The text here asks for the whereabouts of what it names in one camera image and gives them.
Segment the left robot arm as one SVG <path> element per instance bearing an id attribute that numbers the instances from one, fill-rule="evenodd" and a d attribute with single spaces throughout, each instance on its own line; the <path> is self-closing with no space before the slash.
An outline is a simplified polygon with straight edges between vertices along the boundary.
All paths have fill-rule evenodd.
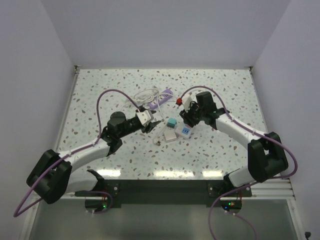
<path id="1" fill-rule="evenodd" d="M 45 151 L 29 174 L 26 184 L 47 204 L 57 202 L 68 191 L 71 174 L 92 161 L 114 154 L 123 144 L 122 138 L 141 131 L 150 133 L 160 121 L 154 121 L 155 110 L 141 108 L 127 119 L 114 112 L 97 140 L 65 152 Z"/>

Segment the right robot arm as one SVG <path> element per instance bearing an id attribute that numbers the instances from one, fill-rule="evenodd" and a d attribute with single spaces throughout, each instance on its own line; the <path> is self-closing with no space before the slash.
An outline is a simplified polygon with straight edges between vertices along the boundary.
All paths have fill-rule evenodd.
<path id="1" fill-rule="evenodd" d="M 233 197 L 242 186 L 253 182 L 263 183 L 288 168 L 288 160 L 277 133 L 257 131 L 236 121 L 228 110 L 217 108 L 208 91 L 198 93 L 195 98 L 192 100 L 190 96 L 184 96 L 176 100 L 178 106 L 183 106 L 179 113 L 183 122 L 190 127 L 204 122 L 228 135 L 247 150 L 247 165 L 223 177 L 220 193 Z"/>

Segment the white multicolour power strip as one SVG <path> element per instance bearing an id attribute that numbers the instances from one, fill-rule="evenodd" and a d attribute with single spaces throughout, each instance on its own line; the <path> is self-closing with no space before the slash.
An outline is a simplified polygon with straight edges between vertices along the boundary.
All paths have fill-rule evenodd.
<path id="1" fill-rule="evenodd" d="M 174 130 L 178 138 L 188 140 L 193 133 L 193 128 L 185 123 L 179 123 Z"/>

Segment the teal plug adapter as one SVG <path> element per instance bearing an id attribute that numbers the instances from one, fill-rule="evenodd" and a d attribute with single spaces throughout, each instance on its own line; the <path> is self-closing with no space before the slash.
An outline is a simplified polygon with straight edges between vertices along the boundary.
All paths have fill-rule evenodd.
<path id="1" fill-rule="evenodd" d="M 174 129 L 177 125 L 177 120 L 175 118 L 172 118 L 170 117 L 168 120 L 167 120 L 167 123 L 166 123 L 166 126 L 171 128 L 171 129 Z"/>

